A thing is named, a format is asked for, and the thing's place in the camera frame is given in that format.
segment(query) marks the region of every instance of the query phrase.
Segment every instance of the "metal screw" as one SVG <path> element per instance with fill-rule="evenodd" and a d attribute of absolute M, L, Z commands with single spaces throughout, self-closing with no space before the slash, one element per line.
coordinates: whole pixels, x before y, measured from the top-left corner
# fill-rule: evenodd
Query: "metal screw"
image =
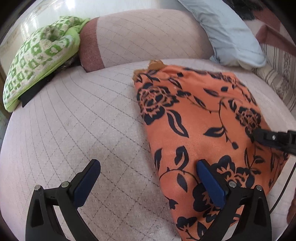
<path fill-rule="evenodd" d="M 262 190 L 263 190 L 263 187 L 260 186 L 260 185 L 257 185 L 256 188 L 257 188 L 257 190 L 259 190 L 259 191 L 262 191 Z"/>
<path fill-rule="evenodd" d="M 69 182 L 62 182 L 61 186 L 62 188 L 66 188 L 67 186 L 69 186 Z"/>
<path fill-rule="evenodd" d="M 235 182 L 233 182 L 233 181 L 230 181 L 230 182 L 228 183 L 228 185 L 229 185 L 230 187 L 232 187 L 232 188 L 235 188 L 235 187 L 237 186 L 237 184 L 236 184 Z"/>
<path fill-rule="evenodd" d="M 40 186 L 39 184 L 37 184 L 37 185 L 34 187 L 34 190 L 35 190 L 35 191 L 38 191 L 40 188 L 41 188 L 41 186 Z"/>

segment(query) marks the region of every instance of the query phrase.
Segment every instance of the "black cable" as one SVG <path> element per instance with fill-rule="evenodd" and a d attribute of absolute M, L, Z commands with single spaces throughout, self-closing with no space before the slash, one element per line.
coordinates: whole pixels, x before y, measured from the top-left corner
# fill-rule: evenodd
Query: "black cable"
<path fill-rule="evenodd" d="M 287 186 L 289 184 L 289 181 L 290 181 L 290 179 L 291 179 L 291 177 L 292 177 L 292 175 L 293 175 L 293 173 L 295 171 L 295 168 L 296 168 L 296 162 L 294 163 L 294 166 L 293 166 L 293 168 L 292 168 L 292 170 L 290 172 L 290 175 L 289 175 L 289 177 L 288 177 L 288 179 L 287 179 L 287 181 L 285 183 L 285 186 L 284 186 L 283 190 L 281 191 L 280 196 L 276 200 L 275 204 L 272 206 L 271 210 L 269 211 L 269 214 L 272 213 L 272 211 L 276 208 L 277 204 L 279 203 L 280 199 L 282 198 L 282 196 L 283 196 L 283 194 L 284 194 L 284 192 L 285 192 L 285 190 L 286 190 L 286 188 L 287 188 Z"/>

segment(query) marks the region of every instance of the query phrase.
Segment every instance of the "light blue pillow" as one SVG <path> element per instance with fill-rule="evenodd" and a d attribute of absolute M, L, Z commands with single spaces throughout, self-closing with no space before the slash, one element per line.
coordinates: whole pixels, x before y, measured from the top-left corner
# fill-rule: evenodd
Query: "light blue pillow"
<path fill-rule="evenodd" d="M 263 67 L 266 57 L 243 20 L 222 0 L 178 0 L 206 31 L 215 55 L 210 60 L 244 69 Z"/>

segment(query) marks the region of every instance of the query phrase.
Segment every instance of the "blue gripper pad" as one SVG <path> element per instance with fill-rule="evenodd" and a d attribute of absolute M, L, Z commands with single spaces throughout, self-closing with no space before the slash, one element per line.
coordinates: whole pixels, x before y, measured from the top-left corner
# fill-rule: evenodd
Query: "blue gripper pad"
<path fill-rule="evenodd" d="M 200 160 L 197 162 L 197 175 L 205 186 L 214 205 L 223 209 L 226 203 L 226 193 L 209 170 L 210 165 L 207 162 L 204 163 L 204 161 L 206 162 L 206 160 Z"/>
<path fill-rule="evenodd" d="M 73 193 L 73 205 L 75 208 L 82 207 L 89 196 L 96 180 L 101 173 L 101 165 L 98 160 L 93 159 L 93 164 L 81 179 Z"/>

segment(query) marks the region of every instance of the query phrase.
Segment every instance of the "green patterned pillow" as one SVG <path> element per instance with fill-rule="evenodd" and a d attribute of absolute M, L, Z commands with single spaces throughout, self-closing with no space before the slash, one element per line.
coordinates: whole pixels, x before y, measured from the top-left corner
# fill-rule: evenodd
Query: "green patterned pillow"
<path fill-rule="evenodd" d="M 52 25 L 36 30 L 23 43 L 4 85 L 3 102 L 8 112 L 17 107 L 21 94 L 78 52 L 79 33 L 88 21 L 62 17 Z"/>

